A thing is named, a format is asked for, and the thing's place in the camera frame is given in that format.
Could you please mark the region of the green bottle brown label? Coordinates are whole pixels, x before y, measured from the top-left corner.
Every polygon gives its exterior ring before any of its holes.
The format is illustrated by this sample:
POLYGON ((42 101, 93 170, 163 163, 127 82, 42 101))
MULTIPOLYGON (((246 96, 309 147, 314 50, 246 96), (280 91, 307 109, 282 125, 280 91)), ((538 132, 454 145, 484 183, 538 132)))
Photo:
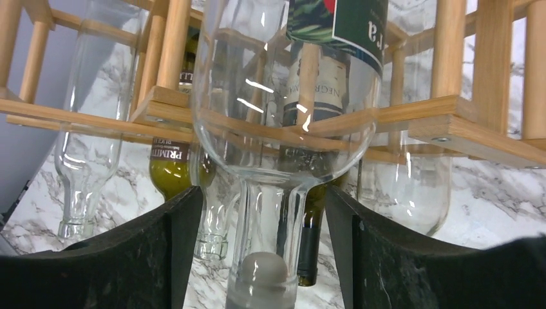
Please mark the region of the green bottle brown label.
POLYGON ((192 185, 210 186, 216 165, 196 135, 191 143, 154 138, 149 172, 154 186, 169 200, 192 185))

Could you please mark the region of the tall clear glass bottle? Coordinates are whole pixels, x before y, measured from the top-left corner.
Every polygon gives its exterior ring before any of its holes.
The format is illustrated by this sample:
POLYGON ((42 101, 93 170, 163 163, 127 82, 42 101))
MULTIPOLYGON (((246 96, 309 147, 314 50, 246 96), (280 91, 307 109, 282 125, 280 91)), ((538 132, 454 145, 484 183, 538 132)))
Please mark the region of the tall clear glass bottle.
POLYGON ((208 261, 226 258, 231 214, 240 197, 240 183, 216 165, 204 148, 192 144, 189 155, 191 183, 203 193, 203 207, 194 256, 208 261))

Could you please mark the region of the green bottle navy cream label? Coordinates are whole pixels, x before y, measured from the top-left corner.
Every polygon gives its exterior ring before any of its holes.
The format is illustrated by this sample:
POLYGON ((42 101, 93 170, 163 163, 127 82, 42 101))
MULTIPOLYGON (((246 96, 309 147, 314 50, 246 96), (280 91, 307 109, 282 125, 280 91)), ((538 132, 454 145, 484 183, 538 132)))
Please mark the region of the green bottle navy cream label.
MULTIPOLYGON (((290 51, 290 69, 287 80, 286 98, 283 106, 283 126, 297 124, 297 103, 299 102, 299 76, 301 73, 302 42, 295 42, 290 51)), ((345 54, 328 47, 319 49, 319 67, 324 72, 317 73, 315 82, 314 122, 336 117, 344 112, 346 107, 346 78, 350 66, 345 54)), ((281 162, 283 167, 295 167, 304 171, 313 164, 319 171, 330 168, 327 156, 332 153, 314 153, 289 147, 281 147, 281 162)), ((313 286, 317 281, 317 261, 319 253, 321 224, 325 208, 325 193, 327 184, 313 187, 305 200, 304 224, 301 232, 301 243, 297 276, 299 286, 313 286)))

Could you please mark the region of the clear bottle silver cap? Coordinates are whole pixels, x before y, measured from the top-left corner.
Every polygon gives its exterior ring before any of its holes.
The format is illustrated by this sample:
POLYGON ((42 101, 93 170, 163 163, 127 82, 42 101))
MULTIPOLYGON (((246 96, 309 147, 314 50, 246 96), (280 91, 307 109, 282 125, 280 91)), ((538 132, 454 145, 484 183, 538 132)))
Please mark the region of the clear bottle silver cap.
POLYGON ((227 308, 293 308, 308 192, 377 126, 387 1, 207 1, 191 97, 216 164, 241 182, 227 308))

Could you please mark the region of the short clear glass jar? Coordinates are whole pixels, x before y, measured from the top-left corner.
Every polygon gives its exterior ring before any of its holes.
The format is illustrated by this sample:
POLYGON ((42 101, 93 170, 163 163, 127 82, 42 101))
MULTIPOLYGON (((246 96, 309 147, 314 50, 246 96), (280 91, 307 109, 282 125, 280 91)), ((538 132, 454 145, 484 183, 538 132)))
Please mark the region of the short clear glass jar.
MULTIPOLYGON (((127 120, 137 62, 142 9, 123 1, 86 1, 64 109, 77 116, 127 120)), ((62 124, 55 168, 64 186, 58 237, 93 234, 100 193, 118 167, 122 134, 91 124, 62 124)))

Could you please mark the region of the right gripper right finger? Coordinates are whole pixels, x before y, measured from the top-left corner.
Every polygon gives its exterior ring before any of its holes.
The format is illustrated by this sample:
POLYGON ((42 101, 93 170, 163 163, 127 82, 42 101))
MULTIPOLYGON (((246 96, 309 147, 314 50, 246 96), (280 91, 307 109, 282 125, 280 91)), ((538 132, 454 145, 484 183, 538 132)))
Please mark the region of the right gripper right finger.
POLYGON ((545 237, 478 250, 430 238, 337 187, 326 214, 346 308, 544 308, 545 237))

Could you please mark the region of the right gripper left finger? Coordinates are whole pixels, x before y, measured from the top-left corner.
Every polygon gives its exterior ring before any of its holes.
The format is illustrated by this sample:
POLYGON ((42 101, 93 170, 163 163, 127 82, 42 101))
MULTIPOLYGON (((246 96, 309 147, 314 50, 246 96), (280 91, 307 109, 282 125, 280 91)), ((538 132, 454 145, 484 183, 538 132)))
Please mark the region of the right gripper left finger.
POLYGON ((181 308, 203 195, 191 187, 58 252, 1 257, 2 308, 181 308))

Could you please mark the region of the wooden wine rack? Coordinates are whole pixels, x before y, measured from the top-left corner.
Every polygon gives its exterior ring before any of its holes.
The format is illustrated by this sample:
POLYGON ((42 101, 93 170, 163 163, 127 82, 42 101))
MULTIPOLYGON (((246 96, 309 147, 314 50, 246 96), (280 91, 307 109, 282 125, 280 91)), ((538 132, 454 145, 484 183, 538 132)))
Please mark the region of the wooden wine rack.
MULTIPOLYGON (((83 19, 54 10, 47 1, 7 1, 1 4, 1 76, 8 75, 19 15, 26 12, 35 26, 29 48, 21 91, 12 93, 1 86, 1 112, 12 124, 60 130, 62 124, 75 122, 120 131, 129 142, 150 143, 152 138, 188 142, 190 125, 189 97, 172 89, 154 85, 136 99, 129 120, 107 120, 95 116, 77 116, 70 111, 48 108, 33 103, 41 72, 47 34, 56 26, 79 30, 83 19)), ((145 48, 148 31, 138 36, 137 48, 145 48)), ((245 149, 252 149, 244 137, 263 142, 285 142, 306 146, 315 151, 356 151, 357 141, 341 140, 343 134, 359 134, 371 121, 377 121, 377 132, 409 131, 427 144, 426 154, 445 149, 447 154, 473 156, 515 168, 545 167, 545 140, 515 140, 478 123, 477 107, 470 101, 448 95, 382 109, 368 109, 292 127, 267 127, 236 120, 213 111, 204 111, 205 126, 216 137, 225 138, 245 149)))

